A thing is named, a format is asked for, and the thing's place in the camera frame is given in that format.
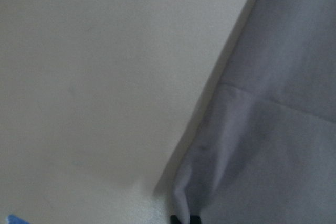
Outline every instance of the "gray fabric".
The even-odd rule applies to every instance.
[[[176,174],[177,216],[336,223],[336,0],[257,0]]]

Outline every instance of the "black object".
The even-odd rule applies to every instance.
[[[176,215],[170,216],[171,224],[181,224]],[[190,224],[202,224],[201,218],[198,215],[190,215]]]

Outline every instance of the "beige surface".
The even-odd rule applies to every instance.
[[[0,0],[1,219],[168,223],[154,189],[245,1]]]

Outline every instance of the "gray textile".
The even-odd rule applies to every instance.
[[[336,223],[336,0],[257,0],[176,174],[178,218]]]

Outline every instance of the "blue object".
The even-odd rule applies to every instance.
[[[7,217],[8,224],[29,224],[27,221],[21,220],[15,215],[9,215]]]

